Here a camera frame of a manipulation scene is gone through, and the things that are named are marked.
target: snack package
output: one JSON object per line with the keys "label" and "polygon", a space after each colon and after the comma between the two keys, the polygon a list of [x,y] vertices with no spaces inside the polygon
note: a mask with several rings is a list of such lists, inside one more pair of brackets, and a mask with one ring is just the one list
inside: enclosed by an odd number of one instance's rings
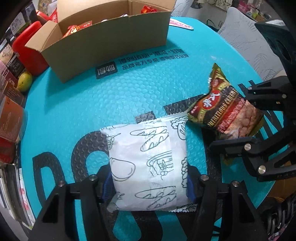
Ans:
{"label": "snack package", "polygon": [[16,54],[11,48],[12,42],[15,40],[11,30],[7,30],[5,38],[0,40],[0,61],[9,69],[15,77],[15,87],[17,86],[17,78],[23,73],[25,67],[17,58]]}
{"label": "snack package", "polygon": [[51,21],[54,21],[57,23],[57,8],[53,11],[53,13],[49,16],[49,19]]}
{"label": "snack package", "polygon": [[152,7],[149,7],[149,6],[145,5],[142,8],[141,13],[148,13],[148,12],[157,12],[157,10],[152,8]]}
{"label": "snack package", "polygon": [[14,102],[22,107],[25,107],[26,98],[18,91],[18,80],[7,69],[5,64],[0,61],[0,92],[8,96]]}
{"label": "snack package", "polygon": [[188,109],[189,120],[218,132],[220,139],[254,135],[262,127],[263,113],[245,100],[215,63],[210,92]]}
{"label": "snack package", "polygon": [[72,26],[69,26],[68,27],[68,31],[66,32],[66,34],[63,36],[63,38],[67,37],[68,35],[70,34],[73,34],[73,33],[76,33],[77,31],[81,30],[81,29],[84,29],[84,28],[87,28],[89,26],[92,25],[92,21],[88,21],[88,22],[85,22],[81,25],[72,25]]}
{"label": "snack package", "polygon": [[15,144],[0,137],[0,162],[10,164],[15,156]]}
{"label": "snack package", "polygon": [[27,126],[27,113],[17,103],[0,93],[0,137],[18,143]]}

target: cardboard box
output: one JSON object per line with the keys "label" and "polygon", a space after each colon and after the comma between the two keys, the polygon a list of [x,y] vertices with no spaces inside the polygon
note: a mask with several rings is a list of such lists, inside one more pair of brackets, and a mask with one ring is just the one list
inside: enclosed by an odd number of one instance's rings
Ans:
{"label": "cardboard box", "polygon": [[[290,166],[290,165],[291,165],[290,162],[287,162],[284,164],[284,166]],[[268,196],[286,199],[295,191],[296,191],[296,177],[293,177],[285,180],[276,181],[274,186],[270,190]]]}
{"label": "cardboard box", "polygon": [[[157,12],[141,14],[144,5]],[[108,60],[165,45],[174,5],[175,0],[58,0],[58,23],[48,21],[26,47],[41,52],[66,82]],[[63,38],[70,25],[90,20],[92,26]]]}
{"label": "cardboard box", "polygon": [[262,22],[262,21],[265,21],[266,19],[265,18],[263,18],[261,15],[258,15],[257,17],[256,17],[256,21],[257,22]]}

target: teal bubble mat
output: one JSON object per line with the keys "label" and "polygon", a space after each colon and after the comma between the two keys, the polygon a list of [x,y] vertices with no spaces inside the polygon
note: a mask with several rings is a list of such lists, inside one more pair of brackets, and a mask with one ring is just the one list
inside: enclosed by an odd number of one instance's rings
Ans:
{"label": "teal bubble mat", "polygon": [[[122,56],[65,84],[50,68],[34,81],[26,105],[28,124],[21,144],[21,162],[36,217],[59,180],[80,181],[108,163],[101,145],[101,128],[186,109],[196,96],[208,92],[208,77],[215,62],[241,94],[261,82],[248,62],[212,29],[196,19],[176,19],[194,30],[170,26],[166,46]],[[260,131],[263,138],[283,124],[281,113],[265,114],[266,123]],[[257,207],[273,182],[257,182],[247,173],[241,158],[231,166],[221,163],[207,149],[212,140],[210,132],[186,125],[189,164],[201,174],[227,183],[244,180]],[[75,206],[79,238],[85,241],[80,202],[75,201]],[[104,211],[110,238],[119,241],[186,241],[188,222],[194,215]]]}

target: box flap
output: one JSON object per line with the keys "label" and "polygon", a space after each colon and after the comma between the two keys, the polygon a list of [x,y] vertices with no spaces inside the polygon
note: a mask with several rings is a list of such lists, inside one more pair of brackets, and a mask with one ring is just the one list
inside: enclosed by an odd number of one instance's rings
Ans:
{"label": "box flap", "polygon": [[[72,16],[75,13],[81,12],[88,8],[102,5],[104,3],[126,1],[126,0],[58,0],[57,1],[57,12],[58,21],[61,22],[64,19]],[[168,10],[173,10],[176,0],[139,0],[143,3],[156,5],[163,7]]]}
{"label": "box flap", "polygon": [[62,21],[69,16],[81,12],[85,9],[101,5],[108,2],[115,2],[118,0],[58,0],[57,1],[57,18]]}
{"label": "box flap", "polygon": [[139,0],[141,2],[145,2],[145,3],[150,3],[152,5],[156,5],[159,7],[163,7],[166,8],[170,11],[172,11],[174,9],[176,0]]}
{"label": "box flap", "polygon": [[38,52],[41,52],[43,50],[43,47],[50,36],[52,30],[57,25],[56,22],[53,21],[47,21],[46,24],[44,24],[41,29],[39,29],[32,38],[26,43],[25,47],[37,50]]}

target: red packaging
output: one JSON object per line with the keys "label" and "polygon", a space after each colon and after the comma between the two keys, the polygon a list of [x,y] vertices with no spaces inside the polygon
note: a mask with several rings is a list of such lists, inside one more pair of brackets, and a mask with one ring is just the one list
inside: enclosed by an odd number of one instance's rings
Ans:
{"label": "red packaging", "polygon": [[10,164],[15,156],[15,144],[0,137],[0,161]]}
{"label": "red packaging", "polygon": [[254,135],[262,126],[263,113],[231,86],[221,68],[214,64],[210,91],[189,108],[189,120],[215,130],[220,139]]}
{"label": "red packaging", "polygon": [[77,31],[83,29],[83,28],[87,28],[89,26],[92,25],[92,21],[88,21],[85,23],[82,23],[81,25],[71,25],[68,27],[68,31],[66,32],[66,34],[63,36],[63,38],[67,37],[70,34],[76,33]]}
{"label": "red packaging", "polygon": [[145,5],[142,8],[141,13],[148,13],[148,12],[157,12],[157,10],[152,8],[152,7],[149,7],[149,6]]}
{"label": "red packaging", "polygon": [[18,56],[19,60],[26,69],[33,75],[38,76],[48,68],[41,53],[36,50],[25,47],[29,39],[42,27],[39,21],[32,23],[25,29],[13,42],[12,50]]}
{"label": "red packaging", "polygon": [[0,137],[9,142],[18,143],[25,132],[27,114],[25,110],[0,93]]}
{"label": "red packaging", "polygon": [[57,23],[57,8],[53,11],[53,13],[49,16],[49,20]]}
{"label": "red packaging", "polygon": [[4,79],[11,83],[15,88],[17,87],[17,78],[9,71],[5,64],[0,60],[0,76],[3,76]]}

